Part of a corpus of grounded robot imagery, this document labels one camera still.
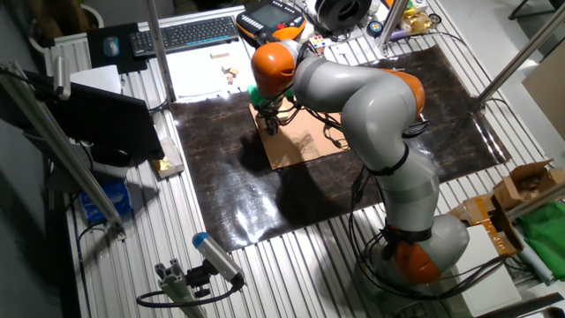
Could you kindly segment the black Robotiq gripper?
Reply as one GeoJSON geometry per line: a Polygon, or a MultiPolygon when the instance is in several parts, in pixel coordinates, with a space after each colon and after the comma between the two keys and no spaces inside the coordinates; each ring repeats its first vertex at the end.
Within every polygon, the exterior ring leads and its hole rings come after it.
{"type": "Polygon", "coordinates": [[[282,112],[282,102],[269,102],[258,107],[258,113],[266,121],[266,131],[269,136],[278,134],[279,124],[287,123],[287,114],[282,112]]]}

